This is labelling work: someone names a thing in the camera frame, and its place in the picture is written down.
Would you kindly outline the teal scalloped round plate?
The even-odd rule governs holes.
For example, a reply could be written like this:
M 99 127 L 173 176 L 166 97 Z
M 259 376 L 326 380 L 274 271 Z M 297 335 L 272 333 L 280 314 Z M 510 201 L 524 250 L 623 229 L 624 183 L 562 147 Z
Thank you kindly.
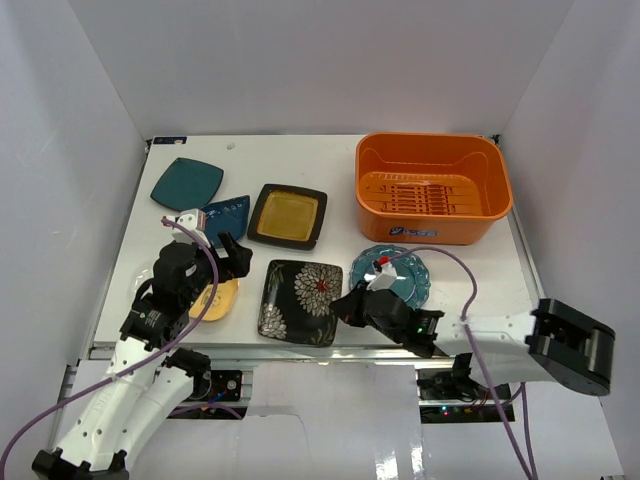
M 392 244 L 378 244 L 363 250 L 352 262 L 349 272 L 349 289 L 365 280 L 374 278 L 373 262 L 380 257 L 393 257 L 407 251 L 407 248 Z M 422 308 L 429 298 L 430 274 L 424 262 L 414 253 L 393 260 L 397 278 L 391 290 L 412 308 Z

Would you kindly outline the black floral square plate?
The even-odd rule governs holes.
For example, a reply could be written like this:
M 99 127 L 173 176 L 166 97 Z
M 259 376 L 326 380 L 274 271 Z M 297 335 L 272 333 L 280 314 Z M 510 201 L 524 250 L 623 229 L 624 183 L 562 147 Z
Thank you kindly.
M 257 322 L 264 338 L 312 347 L 333 344 L 330 304 L 342 293 L 343 270 L 325 263 L 273 260 L 266 272 Z

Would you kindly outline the black and amber square plate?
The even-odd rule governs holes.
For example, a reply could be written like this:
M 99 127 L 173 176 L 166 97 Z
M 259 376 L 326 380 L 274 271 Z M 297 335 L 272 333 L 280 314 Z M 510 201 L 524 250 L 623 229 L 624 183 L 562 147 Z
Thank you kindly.
M 265 184 L 255 203 L 246 235 L 249 240 L 301 251 L 315 248 L 328 203 L 325 192 Z

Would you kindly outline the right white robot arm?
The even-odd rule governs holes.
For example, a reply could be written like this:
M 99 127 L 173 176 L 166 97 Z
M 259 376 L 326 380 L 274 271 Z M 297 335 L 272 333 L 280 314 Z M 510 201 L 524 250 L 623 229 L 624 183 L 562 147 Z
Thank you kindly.
M 462 319 L 414 309 L 389 289 L 358 286 L 331 302 L 330 310 L 347 325 L 372 327 L 418 357 L 469 356 L 451 374 L 453 390 L 466 399 L 507 383 L 556 382 L 597 397 L 611 391 L 615 331 L 559 300 L 542 299 L 521 314 Z

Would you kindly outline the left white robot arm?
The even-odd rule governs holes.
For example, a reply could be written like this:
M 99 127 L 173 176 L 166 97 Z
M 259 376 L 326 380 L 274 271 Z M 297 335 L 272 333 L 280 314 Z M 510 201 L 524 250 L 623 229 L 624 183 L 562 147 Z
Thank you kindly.
M 211 387 L 209 359 L 178 347 L 194 327 L 189 310 L 208 286 L 244 278 L 253 252 L 229 234 L 219 256 L 202 238 L 164 246 L 152 275 L 137 290 L 103 379 L 85 390 L 89 401 L 55 447 L 32 469 L 40 479 L 127 479 L 144 446 L 187 398 Z

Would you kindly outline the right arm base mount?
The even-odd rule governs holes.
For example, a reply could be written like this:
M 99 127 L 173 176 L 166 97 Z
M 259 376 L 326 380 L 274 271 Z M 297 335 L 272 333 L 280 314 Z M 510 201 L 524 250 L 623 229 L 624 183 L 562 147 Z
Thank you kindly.
M 416 383 L 421 400 L 458 400 L 468 404 L 489 400 L 487 387 L 471 377 L 470 368 L 432 370 L 420 369 L 416 372 Z

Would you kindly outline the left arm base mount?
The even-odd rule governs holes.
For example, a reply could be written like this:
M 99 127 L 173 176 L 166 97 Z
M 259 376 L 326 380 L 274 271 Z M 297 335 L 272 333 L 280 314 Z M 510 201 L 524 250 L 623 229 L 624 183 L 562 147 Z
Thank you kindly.
M 194 380 L 191 401 L 238 402 L 241 399 L 243 373 L 241 370 L 209 370 Z

